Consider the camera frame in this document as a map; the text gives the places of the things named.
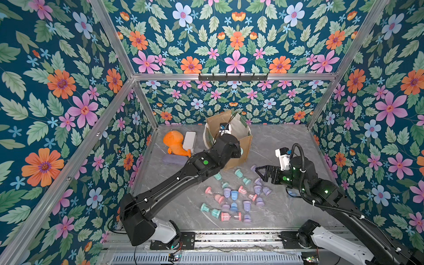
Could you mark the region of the orange plush toy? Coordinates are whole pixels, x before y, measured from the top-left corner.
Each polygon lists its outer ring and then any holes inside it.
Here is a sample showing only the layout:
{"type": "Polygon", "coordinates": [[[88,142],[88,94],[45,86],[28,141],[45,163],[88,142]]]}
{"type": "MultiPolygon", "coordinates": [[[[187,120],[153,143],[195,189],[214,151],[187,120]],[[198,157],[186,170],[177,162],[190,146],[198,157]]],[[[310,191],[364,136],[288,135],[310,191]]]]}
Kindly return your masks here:
{"type": "Polygon", "coordinates": [[[168,147],[168,154],[191,157],[191,151],[183,148],[184,136],[176,130],[169,131],[163,138],[163,143],[168,147]]]}

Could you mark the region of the pink hourglass front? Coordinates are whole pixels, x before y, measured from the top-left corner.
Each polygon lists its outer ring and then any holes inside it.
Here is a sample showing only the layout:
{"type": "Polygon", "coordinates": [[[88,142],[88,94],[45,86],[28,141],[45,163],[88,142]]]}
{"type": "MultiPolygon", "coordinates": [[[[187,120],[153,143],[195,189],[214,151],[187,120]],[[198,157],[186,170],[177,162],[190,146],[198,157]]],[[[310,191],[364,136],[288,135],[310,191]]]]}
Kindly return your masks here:
{"type": "Polygon", "coordinates": [[[242,220],[242,214],[240,212],[236,212],[236,213],[222,212],[221,213],[221,221],[222,222],[226,222],[226,221],[230,221],[230,220],[241,221],[242,220]]]}

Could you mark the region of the purple hourglass right pair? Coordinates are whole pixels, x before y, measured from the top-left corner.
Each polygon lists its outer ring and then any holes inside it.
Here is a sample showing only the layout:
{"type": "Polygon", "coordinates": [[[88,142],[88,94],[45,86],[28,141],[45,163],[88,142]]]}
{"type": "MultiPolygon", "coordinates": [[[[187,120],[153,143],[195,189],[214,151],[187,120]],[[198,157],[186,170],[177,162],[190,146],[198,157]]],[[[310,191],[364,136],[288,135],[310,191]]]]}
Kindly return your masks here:
{"type": "Polygon", "coordinates": [[[272,190],[269,187],[266,187],[266,186],[263,186],[263,185],[255,185],[254,186],[254,192],[257,195],[268,196],[272,193],[272,190]]]}

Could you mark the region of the teal hourglass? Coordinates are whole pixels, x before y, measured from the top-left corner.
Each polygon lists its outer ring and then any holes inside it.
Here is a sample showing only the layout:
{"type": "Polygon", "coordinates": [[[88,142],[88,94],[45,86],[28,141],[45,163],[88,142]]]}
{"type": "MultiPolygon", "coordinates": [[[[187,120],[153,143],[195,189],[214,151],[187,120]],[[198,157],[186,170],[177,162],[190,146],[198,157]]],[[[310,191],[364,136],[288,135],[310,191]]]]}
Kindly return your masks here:
{"type": "Polygon", "coordinates": [[[252,182],[249,178],[244,176],[239,168],[235,170],[234,174],[238,179],[242,180],[245,185],[249,185],[252,182]]]}
{"type": "Polygon", "coordinates": [[[206,203],[203,203],[201,205],[201,212],[209,213],[209,214],[211,214],[212,217],[214,217],[216,219],[220,218],[220,214],[221,214],[221,210],[216,209],[216,208],[211,208],[206,203]]]}
{"type": "Polygon", "coordinates": [[[221,174],[220,174],[220,173],[217,173],[216,175],[214,175],[214,178],[215,178],[217,181],[221,181],[221,180],[222,180],[222,176],[221,176],[221,174]]]}

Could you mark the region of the purple hourglass front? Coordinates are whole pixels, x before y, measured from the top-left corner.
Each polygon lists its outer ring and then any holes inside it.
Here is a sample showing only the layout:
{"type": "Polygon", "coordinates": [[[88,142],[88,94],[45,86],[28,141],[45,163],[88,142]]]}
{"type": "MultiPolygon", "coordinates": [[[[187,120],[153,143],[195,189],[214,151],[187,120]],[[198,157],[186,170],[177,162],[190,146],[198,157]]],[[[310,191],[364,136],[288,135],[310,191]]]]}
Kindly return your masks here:
{"type": "Polygon", "coordinates": [[[251,211],[251,202],[250,201],[243,201],[243,209],[244,209],[244,223],[250,223],[252,222],[250,211],[251,211]]]}

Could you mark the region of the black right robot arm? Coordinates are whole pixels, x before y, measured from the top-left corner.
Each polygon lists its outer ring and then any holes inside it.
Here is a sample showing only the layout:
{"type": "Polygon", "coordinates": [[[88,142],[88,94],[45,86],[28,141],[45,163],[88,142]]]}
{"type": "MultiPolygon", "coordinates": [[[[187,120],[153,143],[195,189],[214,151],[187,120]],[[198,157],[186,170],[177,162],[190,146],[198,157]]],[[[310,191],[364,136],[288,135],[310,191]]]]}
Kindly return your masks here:
{"type": "Polygon", "coordinates": [[[303,248],[324,248],[354,265],[421,265],[424,253],[408,249],[367,219],[344,191],[318,177],[313,162],[305,157],[290,159],[279,166],[255,167],[263,182],[284,185],[299,191],[301,199],[338,220],[359,242],[355,244],[328,231],[318,222],[307,220],[298,230],[296,241],[303,248]]]}

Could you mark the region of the white rectangular box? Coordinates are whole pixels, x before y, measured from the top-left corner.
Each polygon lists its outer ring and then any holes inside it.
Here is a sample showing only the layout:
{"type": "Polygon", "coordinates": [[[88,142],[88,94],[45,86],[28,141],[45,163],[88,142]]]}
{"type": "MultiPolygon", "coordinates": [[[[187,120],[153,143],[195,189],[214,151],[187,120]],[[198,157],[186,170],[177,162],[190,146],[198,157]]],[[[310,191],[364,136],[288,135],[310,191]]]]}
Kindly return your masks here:
{"type": "Polygon", "coordinates": [[[194,152],[196,137],[197,135],[195,131],[186,132],[183,141],[183,149],[186,151],[194,152]]]}

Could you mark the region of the blue hourglass centre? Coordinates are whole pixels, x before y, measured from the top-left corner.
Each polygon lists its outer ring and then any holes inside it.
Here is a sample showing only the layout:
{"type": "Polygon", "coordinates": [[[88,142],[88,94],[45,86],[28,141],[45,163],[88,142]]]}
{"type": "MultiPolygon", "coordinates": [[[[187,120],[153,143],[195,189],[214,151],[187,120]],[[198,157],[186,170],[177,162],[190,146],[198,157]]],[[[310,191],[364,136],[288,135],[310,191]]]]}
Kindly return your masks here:
{"type": "Polygon", "coordinates": [[[237,212],[238,211],[238,205],[237,205],[238,194],[239,194],[239,192],[236,191],[236,190],[232,190],[230,192],[230,198],[233,201],[230,205],[230,211],[231,212],[237,212]]]}

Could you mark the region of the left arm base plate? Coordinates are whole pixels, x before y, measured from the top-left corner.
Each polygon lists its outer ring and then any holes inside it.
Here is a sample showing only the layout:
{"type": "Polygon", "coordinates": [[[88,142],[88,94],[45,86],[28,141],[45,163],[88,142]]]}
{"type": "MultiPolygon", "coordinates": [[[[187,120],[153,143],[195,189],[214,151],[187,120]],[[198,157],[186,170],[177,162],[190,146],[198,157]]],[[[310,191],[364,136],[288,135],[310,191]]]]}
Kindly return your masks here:
{"type": "Polygon", "coordinates": [[[169,243],[166,244],[161,241],[152,241],[150,244],[150,250],[193,250],[195,236],[195,232],[189,231],[177,234],[169,243]]]}

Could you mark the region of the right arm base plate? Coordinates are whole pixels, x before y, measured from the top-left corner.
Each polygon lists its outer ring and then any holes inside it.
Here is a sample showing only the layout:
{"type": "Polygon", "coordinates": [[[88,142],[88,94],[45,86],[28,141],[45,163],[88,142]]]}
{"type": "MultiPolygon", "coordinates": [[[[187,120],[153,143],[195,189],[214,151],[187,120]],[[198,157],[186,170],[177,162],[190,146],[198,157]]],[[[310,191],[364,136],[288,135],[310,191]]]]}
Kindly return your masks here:
{"type": "Polygon", "coordinates": [[[318,222],[308,220],[297,231],[282,231],[278,237],[282,240],[284,247],[316,248],[317,245],[313,242],[312,236],[317,234],[314,230],[318,227],[321,227],[318,222]]]}

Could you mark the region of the pink hourglass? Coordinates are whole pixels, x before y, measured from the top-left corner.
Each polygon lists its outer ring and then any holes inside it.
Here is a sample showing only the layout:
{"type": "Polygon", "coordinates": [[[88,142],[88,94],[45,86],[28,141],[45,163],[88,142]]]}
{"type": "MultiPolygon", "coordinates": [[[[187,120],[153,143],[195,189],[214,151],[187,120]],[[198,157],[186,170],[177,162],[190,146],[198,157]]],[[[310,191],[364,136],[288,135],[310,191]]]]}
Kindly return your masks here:
{"type": "Polygon", "coordinates": [[[248,200],[255,202],[258,198],[258,195],[256,193],[248,192],[244,186],[239,186],[238,193],[245,196],[248,200]]]}
{"type": "Polygon", "coordinates": [[[236,212],[236,213],[222,212],[221,213],[221,221],[222,222],[226,222],[226,221],[230,221],[230,220],[241,221],[242,220],[242,214],[240,212],[236,212]]]}
{"type": "Polygon", "coordinates": [[[205,195],[209,195],[211,197],[213,197],[213,199],[218,203],[218,204],[223,204],[225,201],[225,197],[220,194],[220,193],[215,193],[212,191],[211,186],[207,186],[205,189],[205,195]]]}

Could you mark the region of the black hook rail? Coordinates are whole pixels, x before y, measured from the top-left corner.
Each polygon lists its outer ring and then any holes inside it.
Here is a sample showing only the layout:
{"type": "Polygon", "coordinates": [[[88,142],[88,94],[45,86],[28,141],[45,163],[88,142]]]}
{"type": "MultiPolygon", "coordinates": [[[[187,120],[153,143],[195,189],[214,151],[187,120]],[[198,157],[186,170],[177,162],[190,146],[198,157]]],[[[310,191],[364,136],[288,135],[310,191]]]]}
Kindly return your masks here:
{"type": "Polygon", "coordinates": [[[241,81],[241,82],[251,82],[251,81],[267,81],[268,75],[265,74],[199,74],[199,81],[241,81]]]}

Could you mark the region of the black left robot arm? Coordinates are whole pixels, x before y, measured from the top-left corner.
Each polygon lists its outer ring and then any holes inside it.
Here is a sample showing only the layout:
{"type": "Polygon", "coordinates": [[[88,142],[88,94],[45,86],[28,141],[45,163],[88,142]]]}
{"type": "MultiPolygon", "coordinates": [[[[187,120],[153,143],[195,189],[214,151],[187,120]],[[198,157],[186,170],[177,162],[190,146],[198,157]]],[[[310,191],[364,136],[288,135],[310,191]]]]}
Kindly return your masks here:
{"type": "Polygon", "coordinates": [[[189,188],[219,173],[231,159],[241,157],[240,142],[224,134],[208,150],[191,156],[173,176],[138,195],[126,194],[120,200],[120,222],[132,246],[149,240],[175,248],[182,233],[172,220],[163,221],[156,214],[189,188]]]}

